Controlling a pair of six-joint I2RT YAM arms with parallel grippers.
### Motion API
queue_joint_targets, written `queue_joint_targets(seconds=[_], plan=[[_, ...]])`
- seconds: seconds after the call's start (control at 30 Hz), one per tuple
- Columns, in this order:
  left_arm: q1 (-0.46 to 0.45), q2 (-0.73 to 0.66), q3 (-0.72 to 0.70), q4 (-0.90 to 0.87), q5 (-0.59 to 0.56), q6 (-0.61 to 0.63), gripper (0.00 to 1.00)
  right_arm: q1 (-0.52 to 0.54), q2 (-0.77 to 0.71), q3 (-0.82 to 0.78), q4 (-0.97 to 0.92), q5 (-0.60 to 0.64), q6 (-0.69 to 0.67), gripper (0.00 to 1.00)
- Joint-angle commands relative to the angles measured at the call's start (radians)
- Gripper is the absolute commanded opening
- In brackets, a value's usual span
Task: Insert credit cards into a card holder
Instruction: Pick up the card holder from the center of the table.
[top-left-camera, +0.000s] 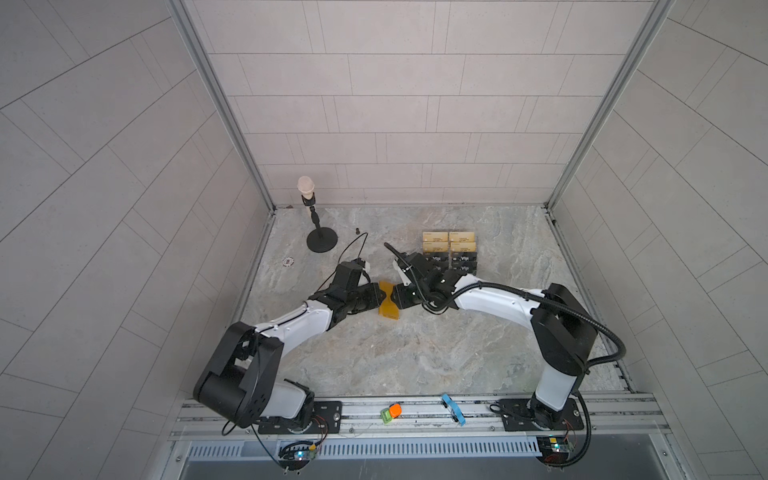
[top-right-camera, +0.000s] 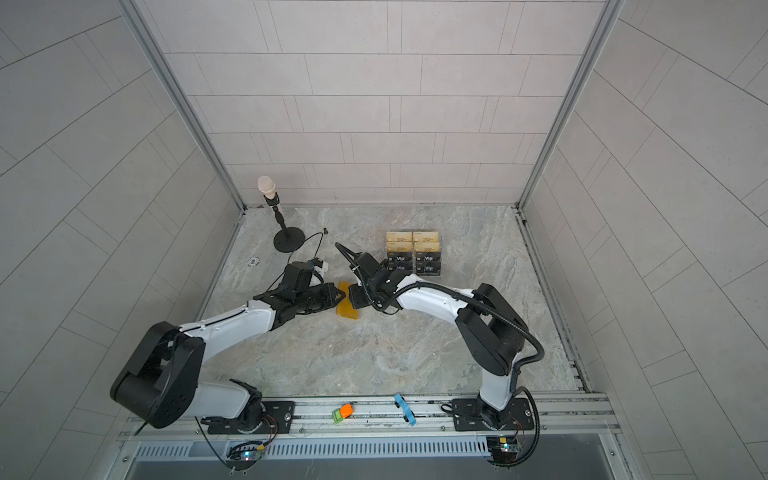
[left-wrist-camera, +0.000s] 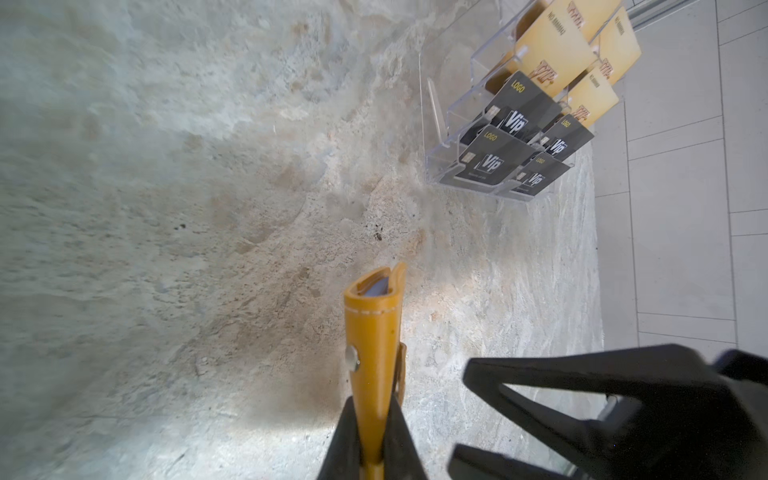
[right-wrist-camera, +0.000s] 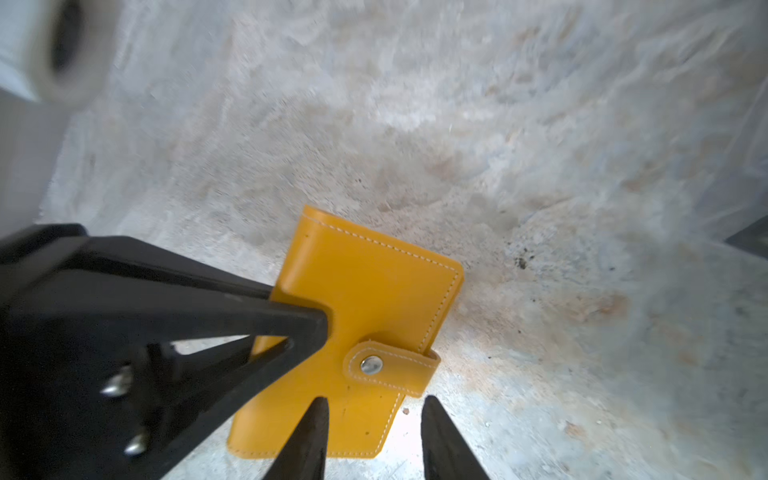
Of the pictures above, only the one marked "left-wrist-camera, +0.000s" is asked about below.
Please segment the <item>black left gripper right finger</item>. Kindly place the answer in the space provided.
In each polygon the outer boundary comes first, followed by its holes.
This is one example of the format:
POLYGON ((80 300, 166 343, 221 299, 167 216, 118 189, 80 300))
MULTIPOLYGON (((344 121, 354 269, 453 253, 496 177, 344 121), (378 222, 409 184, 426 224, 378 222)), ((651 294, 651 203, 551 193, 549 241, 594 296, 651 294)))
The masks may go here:
POLYGON ((385 480, 427 480, 396 395, 390 402, 383 438, 385 480))

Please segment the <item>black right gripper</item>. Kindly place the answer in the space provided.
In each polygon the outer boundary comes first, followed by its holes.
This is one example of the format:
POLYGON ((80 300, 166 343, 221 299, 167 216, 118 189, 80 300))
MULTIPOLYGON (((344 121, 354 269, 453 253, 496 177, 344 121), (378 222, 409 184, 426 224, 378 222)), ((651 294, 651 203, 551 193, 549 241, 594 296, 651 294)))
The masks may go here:
POLYGON ((616 479, 767 477, 764 357, 728 350, 708 366, 694 350, 665 344, 567 357, 472 358, 463 383, 580 468, 619 468, 616 479), (618 397, 610 398, 601 421, 579 420, 515 392, 517 386, 618 397))

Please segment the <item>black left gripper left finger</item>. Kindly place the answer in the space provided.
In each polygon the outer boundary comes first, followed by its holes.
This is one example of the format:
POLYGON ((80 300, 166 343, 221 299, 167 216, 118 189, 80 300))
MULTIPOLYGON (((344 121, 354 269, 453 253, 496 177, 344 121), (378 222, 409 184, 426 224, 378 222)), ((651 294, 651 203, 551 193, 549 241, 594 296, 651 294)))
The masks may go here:
POLYGON ((359 480, 361 478, 361 444, 353 397, 344 404, 318 480, 359 480))

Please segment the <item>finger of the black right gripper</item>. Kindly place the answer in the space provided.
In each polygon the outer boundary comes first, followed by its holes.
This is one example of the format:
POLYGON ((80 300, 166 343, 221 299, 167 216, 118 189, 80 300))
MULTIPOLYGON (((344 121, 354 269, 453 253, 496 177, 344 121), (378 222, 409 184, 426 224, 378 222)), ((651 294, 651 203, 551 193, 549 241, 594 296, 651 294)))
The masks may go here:
POLYGON ((568 477, 502 454, 457 444, 448 464, 451 479, 567 480, 568 477))

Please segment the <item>yellow leather card holder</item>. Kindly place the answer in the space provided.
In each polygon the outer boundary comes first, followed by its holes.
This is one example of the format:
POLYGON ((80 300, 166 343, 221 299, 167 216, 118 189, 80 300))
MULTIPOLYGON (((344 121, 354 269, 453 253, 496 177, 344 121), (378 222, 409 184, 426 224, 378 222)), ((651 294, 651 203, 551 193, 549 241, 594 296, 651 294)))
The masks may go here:
POLYGON ((384 477, 384 437, 390 404, 403 397, 402 305, 407 265, 375 269, 343 294, 346 362, 364 479, 384 477))

